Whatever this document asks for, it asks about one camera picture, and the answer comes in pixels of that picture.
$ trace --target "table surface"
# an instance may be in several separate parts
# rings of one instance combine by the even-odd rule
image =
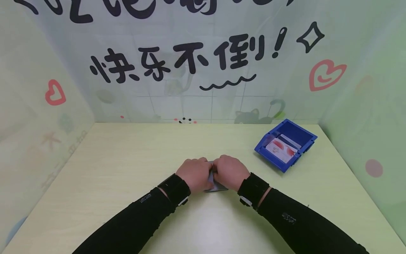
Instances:
[[[348,233],[371,254],[406,247],[318,125],[319,138],[285,174],[254,147],[275,125],[97,123],[3,254],[70,254],[186,158],[228,154]],[[233,191],[201,193],[166,218],[141,253],[293,253]]]

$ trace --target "fist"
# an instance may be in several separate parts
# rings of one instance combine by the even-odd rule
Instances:
[[[214,188],[209,182],[209,170],[213,167],[205,157],[200,159],[187,159],[176,171],[176,175],[182,178],[190,188],[191,193]]]
[[[217,172],[213,174],[214,179],[235,191],[238,191],[242,181],[251,175],[241,161],[228,155],[222,155],[215,159],[213,166],[217,169]]]

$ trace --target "blue plastic box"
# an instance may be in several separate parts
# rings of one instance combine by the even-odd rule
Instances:
[[[284,163],[265,148],[274,138],[280,138],[285,143],[298,150],[287,163]],[[302,154],[309,150],[309,148],[314,144],[316,138],[317,136],[313,133],[303,129],[289,119],[285,119],[261,139],[261,141],[255,147],[255,151],[285,173],[289,167],[293,166],[296,161],[298,161]]]

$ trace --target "black wristband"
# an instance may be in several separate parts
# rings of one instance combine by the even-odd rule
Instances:
[[[238,195],[241,197],[240,202],[246,206],[252,206],[258,209],[258,203],[268,190],[269,184],[256,176],[254,173],[242,181]]]
[[[168,177],[158,188],[166,193],[169,201],[175,206],[186,204],[191,193],[188,184],[176,174]]]

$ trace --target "black arm sleeve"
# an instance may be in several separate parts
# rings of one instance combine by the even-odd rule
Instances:
[[[257,211],[296,254],[368,253],[326,218],[276,189],[269,191]]]
[[[139,253],[175,206],[158,189],[131,203],[89,236],[73,254]]]

